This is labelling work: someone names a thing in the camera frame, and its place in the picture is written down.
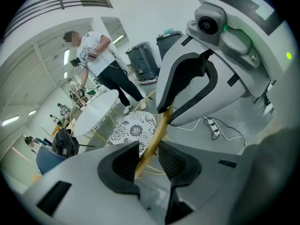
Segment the sneaker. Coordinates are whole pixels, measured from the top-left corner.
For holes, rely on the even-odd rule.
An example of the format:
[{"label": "sneaker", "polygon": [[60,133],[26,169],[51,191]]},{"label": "sneaker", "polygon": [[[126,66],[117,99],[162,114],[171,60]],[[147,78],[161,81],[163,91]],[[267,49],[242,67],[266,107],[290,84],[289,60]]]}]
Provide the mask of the sneaker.
[{"label": "sneaker", "polygon": [[146,109],[146,107],[147,107],[147,104],[146,104],[146,102],[143,102],[143,103],[141,104],[141,109],[142,109],[142,110],[145,110],[145,109]]},{"label": "sneaker", "polygon": [[130,104],[129,106],[125,107],[125,110],[123,112],[124,115],[126,115],[127,113],[129,113],[129,110],[132,108],[132,105]]}]

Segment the man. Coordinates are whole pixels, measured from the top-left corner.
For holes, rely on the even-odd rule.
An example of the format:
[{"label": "man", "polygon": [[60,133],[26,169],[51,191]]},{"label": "man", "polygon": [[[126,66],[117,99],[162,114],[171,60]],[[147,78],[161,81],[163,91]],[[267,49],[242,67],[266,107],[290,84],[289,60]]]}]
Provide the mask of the man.
[{"label": "man", "polygon": [[68,83],[69,83],[69,85],[70,85],[71,91],[75,94],[75,96],[76,96],[78,99],[80,99],[80,96],[79,96],[79,94],[78,94],[78,92],[77,92],[77,90],[76,90],[76,86],[79,85],[79,83],[72,81],[71,78],[68,78],[67,81],[68,81]]},{"label": "man", "polygon": [[66,115],[68,115],[71,112],[71,109],[66,105],[58,103],[57,106],[60,108],[60,114],[64,117],[66,117]]},{"label": "man", "polygon": [[116,89],[119,92],[119,99],[125,106],[124,114],[127,114],[132,107],[122,89],[131,95],[136,101],[143,99],[137,87],[128,79],[124,71],[117,63],[115,57],[109,52],[108,46],[111,40],[95,32],[88,32],[81,37],[79,33],[70,31],[63,37],[65,42],[71,43],[77,48],[77,57],[80,64],[84,66],[82,75],[82,88],[88,79],[89,70],[98,77],[100,83],[109,89]]},{"label": "man", "polygon": [[53,122],[55,122],[55,124],[57,124],[58,126],[62,126],[62,121],[58,117],[50,114],[50,118],[53,119]]}]

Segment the blue chair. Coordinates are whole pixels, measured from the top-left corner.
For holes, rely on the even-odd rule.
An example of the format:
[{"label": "blue chair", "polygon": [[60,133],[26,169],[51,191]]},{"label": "blue chair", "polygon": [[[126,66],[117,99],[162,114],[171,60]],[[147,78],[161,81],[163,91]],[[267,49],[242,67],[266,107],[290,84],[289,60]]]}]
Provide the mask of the blue chair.
[{"label": "blue chair", "polygon": [[53,169],[55,166],[65,161],[66,159],[50,149],[47,149],[44,146],[39,148],[36,157],[37,167],[39,168],[42,175],[44,175],[49,170]]}]

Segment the trash bin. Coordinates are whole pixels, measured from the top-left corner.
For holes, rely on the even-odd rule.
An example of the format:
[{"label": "trash bin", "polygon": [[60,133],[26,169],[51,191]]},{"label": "trash bin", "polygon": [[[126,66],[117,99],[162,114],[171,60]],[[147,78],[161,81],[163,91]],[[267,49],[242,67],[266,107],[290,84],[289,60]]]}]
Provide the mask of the trash bin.
[{"label": "trash bin", "polygon": [[125,52],[139,81],[156,79],[159,68],[148,42],[139,43]]},{"label": "trash bin", "polygon": [[177,42],[179,38],[182,37],[181,31],[171,31],[164,33],[156,38],[157,45],[160,52],[161,60],[163,60],[166,52]]}]

